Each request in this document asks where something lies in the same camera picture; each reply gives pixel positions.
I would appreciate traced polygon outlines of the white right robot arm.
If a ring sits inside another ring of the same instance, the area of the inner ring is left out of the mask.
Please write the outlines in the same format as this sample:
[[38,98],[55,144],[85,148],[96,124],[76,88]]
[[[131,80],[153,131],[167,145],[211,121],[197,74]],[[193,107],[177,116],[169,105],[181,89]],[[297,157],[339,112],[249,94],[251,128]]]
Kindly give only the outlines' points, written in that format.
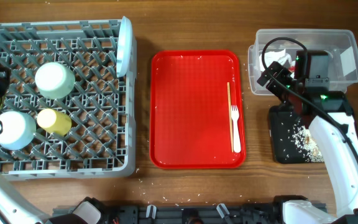
[[292,73],[278,62],[264,67],[258,80],[281,101],[268,118],[276,161],[310,158],[305,146],[317,147],[334,190],[337,216],[305,199],[281,203],[284,223],[358,223],[358,136],[353,110],[341,91],[329,90],[328,65],[300,60]]

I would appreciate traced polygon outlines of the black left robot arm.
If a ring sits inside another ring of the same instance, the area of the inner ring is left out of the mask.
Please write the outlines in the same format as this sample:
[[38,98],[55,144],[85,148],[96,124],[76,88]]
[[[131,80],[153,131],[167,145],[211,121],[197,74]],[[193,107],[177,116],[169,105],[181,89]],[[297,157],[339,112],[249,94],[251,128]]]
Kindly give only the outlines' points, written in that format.
[[[11,72],[0,68],[0,110],[9,88]],[[73,211],[65,215],[51,217],[27,201],[0,174],[0,221],[2,223],[102,223],[103,213],[96,206],[94,198],[86,197]]]

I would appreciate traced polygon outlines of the white napkin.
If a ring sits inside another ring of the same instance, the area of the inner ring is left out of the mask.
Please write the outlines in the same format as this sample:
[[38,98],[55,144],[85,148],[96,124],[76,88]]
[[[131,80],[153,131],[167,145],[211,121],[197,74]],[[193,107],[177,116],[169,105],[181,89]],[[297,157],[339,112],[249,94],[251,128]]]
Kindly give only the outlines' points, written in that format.
[[280,65],[288,65],[289,67],[295,65],[295,61],[292,59],[291,55],[286,52],[285,49],[278,52],[266,52],[264,55],[264,60],[266,67],[269,67],[273,62],[278,62]]

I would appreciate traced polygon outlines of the yellow cup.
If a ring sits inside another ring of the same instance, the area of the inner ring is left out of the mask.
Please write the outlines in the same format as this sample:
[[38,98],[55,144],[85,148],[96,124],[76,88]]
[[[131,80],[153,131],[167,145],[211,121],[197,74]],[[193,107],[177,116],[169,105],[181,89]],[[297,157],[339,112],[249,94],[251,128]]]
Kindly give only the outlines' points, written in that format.
[[44,109],[37,115],[37,124],[48,133],[66,135],[71,129],[71,118],[53,109]]

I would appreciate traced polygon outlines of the wooden chopstick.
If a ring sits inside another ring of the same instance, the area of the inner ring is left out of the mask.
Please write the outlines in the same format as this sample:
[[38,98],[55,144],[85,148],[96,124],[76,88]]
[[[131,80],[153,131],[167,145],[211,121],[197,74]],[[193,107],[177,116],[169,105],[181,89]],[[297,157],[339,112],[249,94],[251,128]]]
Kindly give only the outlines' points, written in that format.
[[230,132],[230,141],[231,141],[231,152],[234,152],[232,119],[231,119],[231,87],[229,82],[227,82],[227,100],[228,100],[228,110],[229,110],[229,132]]

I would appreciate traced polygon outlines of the large white plate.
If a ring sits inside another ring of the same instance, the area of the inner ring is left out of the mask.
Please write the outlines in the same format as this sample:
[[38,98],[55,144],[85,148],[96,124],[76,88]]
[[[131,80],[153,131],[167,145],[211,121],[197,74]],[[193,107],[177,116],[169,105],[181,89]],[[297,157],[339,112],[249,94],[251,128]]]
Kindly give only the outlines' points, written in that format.
[[127,17],[123,16],[121,20],[119,37],[117,42],[116,75],[118,78],[125,76],[129,69],[132,41],[132,23]]

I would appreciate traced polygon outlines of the light blue food bowl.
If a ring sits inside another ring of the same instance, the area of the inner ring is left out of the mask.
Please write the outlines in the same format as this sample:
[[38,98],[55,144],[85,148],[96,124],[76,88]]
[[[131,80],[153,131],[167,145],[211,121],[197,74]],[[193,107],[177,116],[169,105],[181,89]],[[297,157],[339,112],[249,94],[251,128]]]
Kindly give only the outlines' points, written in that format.
[[36,71],[35,84],[43,97],[60,99],[73,90],[75,75],[68,67],[57,62],[49,62]]

